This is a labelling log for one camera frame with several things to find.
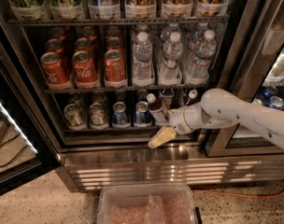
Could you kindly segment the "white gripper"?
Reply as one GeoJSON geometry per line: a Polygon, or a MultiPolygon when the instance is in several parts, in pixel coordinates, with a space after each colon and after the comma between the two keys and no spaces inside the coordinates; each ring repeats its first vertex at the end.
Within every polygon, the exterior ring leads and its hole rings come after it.
{"type": "Polygon", "coordinates": [[[176,137],[176,134],[184,135],[189,132],[189,127],[184,117],[185,108],[171,109],[167,111],[171,127],[162,127],[148,142],[150,148],[157,148],[176,137]]]}

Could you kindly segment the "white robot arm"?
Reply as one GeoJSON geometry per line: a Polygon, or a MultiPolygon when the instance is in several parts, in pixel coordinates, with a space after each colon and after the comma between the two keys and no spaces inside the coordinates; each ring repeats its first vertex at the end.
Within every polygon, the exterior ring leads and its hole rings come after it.
{"type": "Polygon", "coordinates": [[[245,102],[223,89],[210,89],[200,102],[173,111],[169,125],[163,126],[148,146],[157,148],[177,134],[228,128],[237,123],[284,150],[284,111],[245,102]]]}

